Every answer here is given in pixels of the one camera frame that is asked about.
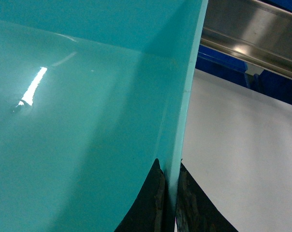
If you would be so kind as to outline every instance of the white wall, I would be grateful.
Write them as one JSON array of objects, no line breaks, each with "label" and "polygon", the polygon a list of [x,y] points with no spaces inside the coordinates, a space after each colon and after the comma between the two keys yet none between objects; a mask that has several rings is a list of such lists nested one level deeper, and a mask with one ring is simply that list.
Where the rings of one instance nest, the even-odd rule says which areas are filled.
[{"label": "white wall", "polygon": [[292,231],[292,106],[196,70],[183,163],[240,232]]}]

